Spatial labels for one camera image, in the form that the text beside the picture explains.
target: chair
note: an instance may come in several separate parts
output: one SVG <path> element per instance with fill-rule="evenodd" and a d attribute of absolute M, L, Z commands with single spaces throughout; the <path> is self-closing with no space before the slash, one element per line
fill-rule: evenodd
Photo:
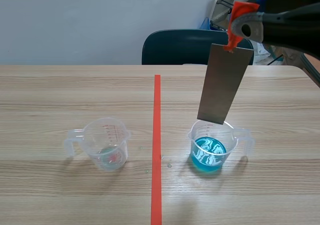
<path fill-rule="evenodd" d="M 177 29 L 156 31 L 149 35 L 142 48 L 142 65 L 208 64 L 211 44 L 225 45 L 228 35 L 224 31 Z M 253 49 L 243 39 L 238 47 Z M 249 62 L 252 65 L 254 56 Z"/>

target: white wall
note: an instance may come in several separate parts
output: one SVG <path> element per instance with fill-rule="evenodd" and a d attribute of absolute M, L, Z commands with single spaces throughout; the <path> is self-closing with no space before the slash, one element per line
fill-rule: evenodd
<path fill-rule="evenodd" d="M 196 29 L 213 0 L 0 0 L 0 64 L 140 64 L 149 34 Z"/>

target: metal spatula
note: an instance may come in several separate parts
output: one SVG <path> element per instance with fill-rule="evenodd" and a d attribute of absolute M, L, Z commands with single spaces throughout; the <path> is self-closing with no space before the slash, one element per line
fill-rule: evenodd
<path fill-rule="evenodd" d="M 197 118 L 223 124 L 254 51 L 212 44 Z"/>

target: plastic measuring cup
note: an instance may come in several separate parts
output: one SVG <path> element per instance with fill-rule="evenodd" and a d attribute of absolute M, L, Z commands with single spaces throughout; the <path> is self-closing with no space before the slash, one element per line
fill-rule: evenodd
<path fill-rule="evenodd" d="M 126 162 L 127 140 L 130 136 L 122 121 L 111 117 L 100 118 L 84 129 L 69 130 L 64 149 L 69 157 L 73 157 L 74 143 L 78 143 L 98 168 L 112 171 Z"/>
<path fill-rule="evenodd" d="M 244 145 L 245 155 L 249 155 L 256 144 L 249 129 L 234 128 L 227 122 L 219 125 L 198 120 L 188 137 L 191 140 L 190 156 L 193 163 L 206 172 L 220 169 L 238 144 Z"/>

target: measuring cup handle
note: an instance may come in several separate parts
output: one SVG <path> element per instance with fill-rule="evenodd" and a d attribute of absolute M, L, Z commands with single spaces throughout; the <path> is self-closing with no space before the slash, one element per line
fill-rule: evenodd
<path fill-rule="evenodd" d="M 76 155 L 74 149 L 74 143 L 81 143 L 83 141 L 83 129 L 74 129 L 68 131 L 67 139 L 64 140 L 64 150 L 69 157 L 73 157 Z"/>
<path fill-rule="evenodd" d="M 252 154 L 256 140 L 251 137 L 251 130 L 244 128 L 235 128 L 233 136 L 237 139 L 238 143 L 243 143 L 243 153 L 248 156 Z"/>

